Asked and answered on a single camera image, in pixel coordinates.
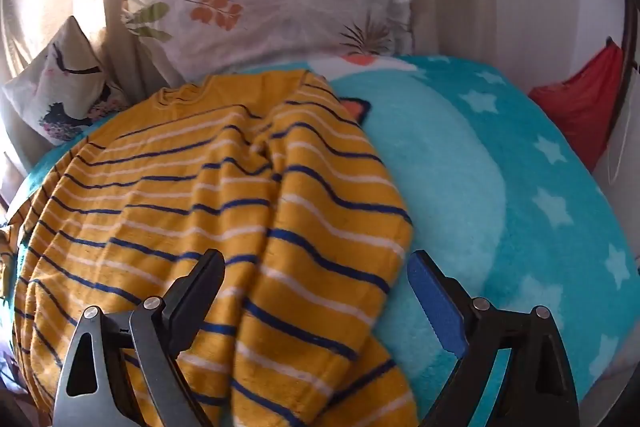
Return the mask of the teal star fleece blanket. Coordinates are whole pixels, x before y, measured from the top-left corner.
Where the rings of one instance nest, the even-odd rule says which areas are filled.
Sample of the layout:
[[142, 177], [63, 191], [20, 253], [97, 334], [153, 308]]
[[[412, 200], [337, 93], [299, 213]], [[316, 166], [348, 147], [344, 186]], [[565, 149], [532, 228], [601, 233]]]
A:
[[[639, 277], [560, 130], [498, 72], [455, 58], [326, 57], [233, 75], [299, 69], [357, 121], [412, 223], [372, 333], [406, 377], [415, 426], [578, 425], [638, 319]], [[12, 340], [21, 262], [1, 251], [30, 398]], [[134, 351], [124, 359], [143, 426], [163, 426]], [[53, 410], [40, 411], [52, 425]]]

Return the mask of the leaf print ruffled pillow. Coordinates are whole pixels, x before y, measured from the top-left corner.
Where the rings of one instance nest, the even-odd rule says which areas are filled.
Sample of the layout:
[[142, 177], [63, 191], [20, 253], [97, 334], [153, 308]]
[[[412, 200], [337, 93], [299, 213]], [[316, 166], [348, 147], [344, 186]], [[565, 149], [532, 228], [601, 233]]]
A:
[[122, 21], [171, 86], [320, 55], [413, 49], [412, 0], [125, 0]]

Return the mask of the red plastic bag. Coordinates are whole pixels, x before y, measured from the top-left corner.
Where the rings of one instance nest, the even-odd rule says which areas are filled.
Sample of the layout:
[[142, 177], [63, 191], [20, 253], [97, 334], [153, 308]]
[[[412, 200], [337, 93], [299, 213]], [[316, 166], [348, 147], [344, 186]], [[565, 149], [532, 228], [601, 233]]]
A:
[[536, 87], [528, 94], [590, 172], [608, 145], [623, 59], [623, 50], [608, 38], [602, 50], [574, 76]]

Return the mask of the woman silhouette print cushion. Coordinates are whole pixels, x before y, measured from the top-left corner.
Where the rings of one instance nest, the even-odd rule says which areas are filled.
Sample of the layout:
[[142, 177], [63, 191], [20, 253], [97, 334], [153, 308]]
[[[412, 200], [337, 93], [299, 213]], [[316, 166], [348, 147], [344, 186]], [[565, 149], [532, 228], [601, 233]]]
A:
[[129, 107], [126, 94], [108, 77], [72, 16], [2, 90], [21, 120], [53, 145], [73, 140]]

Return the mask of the yellow striped knit sweater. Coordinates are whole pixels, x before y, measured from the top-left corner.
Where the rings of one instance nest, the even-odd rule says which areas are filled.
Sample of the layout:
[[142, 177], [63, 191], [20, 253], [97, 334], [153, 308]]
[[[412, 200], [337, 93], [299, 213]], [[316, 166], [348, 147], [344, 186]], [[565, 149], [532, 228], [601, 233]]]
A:
[[373, 336], [412, 223], [363, 131], [305, 69], [160, 90], [77, 143], [1, 231], [21, 255], [14, 355], [51, 413], [88, 306], [134, 309], [224, 256], [221, 294], [178, 364], [212, 421], [414, 426]]

